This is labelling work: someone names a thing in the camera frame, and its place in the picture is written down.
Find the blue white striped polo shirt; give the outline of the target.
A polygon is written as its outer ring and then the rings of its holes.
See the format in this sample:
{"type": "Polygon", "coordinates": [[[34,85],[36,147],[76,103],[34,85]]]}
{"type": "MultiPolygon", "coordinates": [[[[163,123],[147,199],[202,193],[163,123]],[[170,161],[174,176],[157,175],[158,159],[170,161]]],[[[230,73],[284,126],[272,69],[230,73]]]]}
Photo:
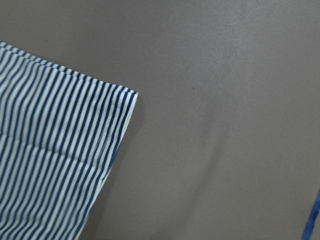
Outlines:
{"type": "Polygon", "coordinates": [[[79,238],[137,98],[1,42],[1,239],[79,238]]]}

